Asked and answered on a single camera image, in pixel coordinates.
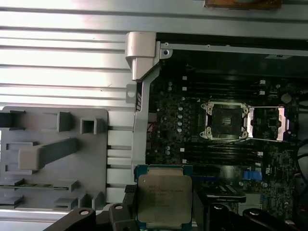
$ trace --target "cpu socket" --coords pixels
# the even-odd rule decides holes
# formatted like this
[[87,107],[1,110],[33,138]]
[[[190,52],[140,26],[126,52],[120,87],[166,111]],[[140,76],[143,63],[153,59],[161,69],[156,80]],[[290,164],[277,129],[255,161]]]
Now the cpu socket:
[[237,140],[252,137],[253,110],[245,103],[208,102],[201,107],[206,111],[205,130],[200,133],[202,138]]

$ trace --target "circuit board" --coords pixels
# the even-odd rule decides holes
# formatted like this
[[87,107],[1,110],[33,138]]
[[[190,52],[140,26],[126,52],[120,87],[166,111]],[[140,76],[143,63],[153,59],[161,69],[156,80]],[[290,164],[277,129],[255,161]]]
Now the circuit board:
[[[146,163],[193,165],[193,180],[203,184],[205,191],[223,184],[246,194],[245,203],[226,202],[231,210],[241,214],[258,207],[279,219],[291,219],[298,103],[290,95],[298,91],[297,85],[282,78],[247,81],[187,71],[162,73],[151,84],[149,113],[153,119],[148,124]],[[202,137],[207,126],[202,105],[208,102],[255,107],[250,124],[254,139]],[[278,108],[283,108],[288,120],[283,131]],[[232,120],[224,119],[223,125]]]

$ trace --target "motherboard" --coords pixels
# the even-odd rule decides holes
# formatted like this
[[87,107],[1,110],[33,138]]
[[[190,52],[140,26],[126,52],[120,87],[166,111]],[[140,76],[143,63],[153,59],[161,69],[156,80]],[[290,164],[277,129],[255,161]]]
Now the motherboard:
[[193,182],[234,212],[292,219],[299,84],[162,69],[151,84],[146,163],[193,165]]

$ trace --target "mounting hole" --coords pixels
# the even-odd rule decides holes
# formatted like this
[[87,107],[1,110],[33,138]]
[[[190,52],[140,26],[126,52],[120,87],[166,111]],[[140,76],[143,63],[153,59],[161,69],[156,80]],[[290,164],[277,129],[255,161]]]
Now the mounting hole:
[[133,98],[133,97],[135,97],[136,93],[134,91],[129,91],[129,92],[127,92],[127,95],[128,95],[128,97]]
[[88,210],[81,210],[80,212],[79,212],[79,214],[80,215],[87,215],[87,214],[89,214],[90,212],[88,211]]

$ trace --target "capacitor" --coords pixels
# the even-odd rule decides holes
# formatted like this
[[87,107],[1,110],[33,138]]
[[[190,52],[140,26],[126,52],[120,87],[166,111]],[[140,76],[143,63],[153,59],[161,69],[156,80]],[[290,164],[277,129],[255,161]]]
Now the capacitor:
[[269,184],[267,184],[266,182],[262,181],[262,182],[261,182],[261,186],[262,186],[263,188],[267,188],[267,187],[269,186]]
[[281,96],[281,101],[283,103],[290,103],[292,101],[292,96],[289,93],[285,93]]

